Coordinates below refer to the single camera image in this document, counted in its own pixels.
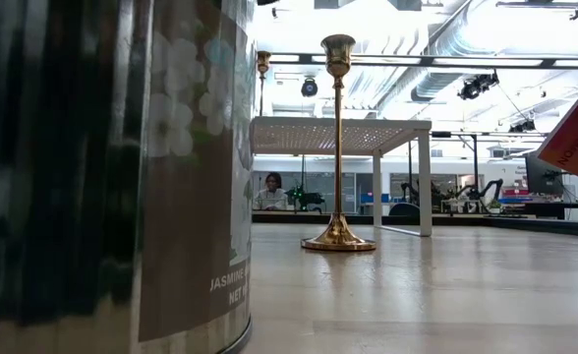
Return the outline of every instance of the white wall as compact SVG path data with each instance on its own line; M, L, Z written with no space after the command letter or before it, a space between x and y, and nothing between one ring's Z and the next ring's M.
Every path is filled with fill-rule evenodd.
M307 172L333 172L333 158L307 157ZM406 158L386 157L381 160L381 172L407 173L409 164ZM300 157L256 156L255 171L293 172L300 171L302 160ZM342 170L348 173L372 173L372 158L344 158ZM418 173L418 161L412 162L412 170ZM434 158L431 163L434 174L473 174L472 159ZM486 182L502 178L504 185L511 185L525 174L525 160L480 160L479 174L484 175Z

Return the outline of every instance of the white flower pattern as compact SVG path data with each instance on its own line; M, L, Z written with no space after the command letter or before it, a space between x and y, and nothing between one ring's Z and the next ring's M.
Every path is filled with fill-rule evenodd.
M203 82L205 70L197 55L197 48L190 41L176 38L171 43L160 32L153 33L151 73L164 75L165 93L154 93L149 99L149 157L187 156L193 151L189 132L193 111L174 97L191 84Z
M206 43L203 52L211 63L207 92L200 99L200 112L206 117L206 129L220 135L232 122L232 89L234 49L225 41L214 38Z
M189 125L193 112L188 105L174 102L168 95L155 93L149 99L148 155L163 157L171 153L186 156L193 151Z
M198 49L186 39L173 41L168 51L167 74L164 82L168 92L186 89L189 84L203 83L205 69L196 60Z
M216 66L210 68L206 85L208 92L200 99L200 112L206 117L206 128L217 136L223 127L229 128L232 112L231 81Z

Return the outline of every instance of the candle holder base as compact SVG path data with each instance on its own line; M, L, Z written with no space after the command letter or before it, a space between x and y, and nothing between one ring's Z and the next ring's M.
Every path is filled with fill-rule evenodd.
M348 227L346 216L335 212L326 230L316 238L302 240L302 247L316 251L371 251L376 242L357 237Z

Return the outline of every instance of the ceiling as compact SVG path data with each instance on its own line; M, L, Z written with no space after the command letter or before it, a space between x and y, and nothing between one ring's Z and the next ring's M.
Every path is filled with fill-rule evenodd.
M355 54L578 56L578 19L569 20L573 9L505 9L496 6L498 0L422 0L422 11L399 11L391 1L354 0L339 9L316 9L317 0L281 0L275 19L272 7L258 7L259 49L322 53L321 40L342 32L357 40ZM547 132L578 98L578 71L545 70L499 70L498 87L474 100L459 98L463 80L478 74L466 69L354 67L344 78L342 116L431 119L436 130L499 132L527 117ZM301 95L305 78L316 80L315 97ZM265 80L263 114L332 117L331 87L323 65L272 66Z

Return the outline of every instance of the ceiling beam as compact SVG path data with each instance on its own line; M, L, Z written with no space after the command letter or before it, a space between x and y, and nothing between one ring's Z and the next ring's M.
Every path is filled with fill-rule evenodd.
M326 57L307 53L274 53L272 65L324 65ZM353 66L473 68L519 70L578 70L578 57L448 57L428 55L353 55Z

